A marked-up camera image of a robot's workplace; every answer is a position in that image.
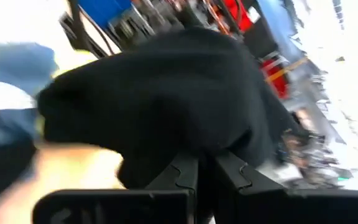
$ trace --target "black fabric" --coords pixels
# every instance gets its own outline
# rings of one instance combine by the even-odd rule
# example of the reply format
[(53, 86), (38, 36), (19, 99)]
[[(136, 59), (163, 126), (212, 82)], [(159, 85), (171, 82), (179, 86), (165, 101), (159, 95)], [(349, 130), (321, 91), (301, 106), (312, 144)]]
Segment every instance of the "black fabric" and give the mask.
[(24, 175), (34, 154), (32, 141), (0, 146), (0, 193)]
[(205, 29), (158, 36), (58, 77), (40, 93), (45, 138), (114, 149), (119, 178), (145, 187), (179, 150), (231, 150), (252, 166), (297, 129), (253, 56)]

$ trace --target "hand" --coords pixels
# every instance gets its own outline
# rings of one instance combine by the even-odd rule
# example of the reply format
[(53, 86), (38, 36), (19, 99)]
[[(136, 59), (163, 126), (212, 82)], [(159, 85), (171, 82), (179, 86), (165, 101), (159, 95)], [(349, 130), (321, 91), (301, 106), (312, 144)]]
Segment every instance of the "hand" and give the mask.
[(84, 144), (37, 145), (35, 176), (0, 195), (0, 224), (30, 224), (34, 205), (61, 189), (123, 189), (116, 174), (120, 154)]

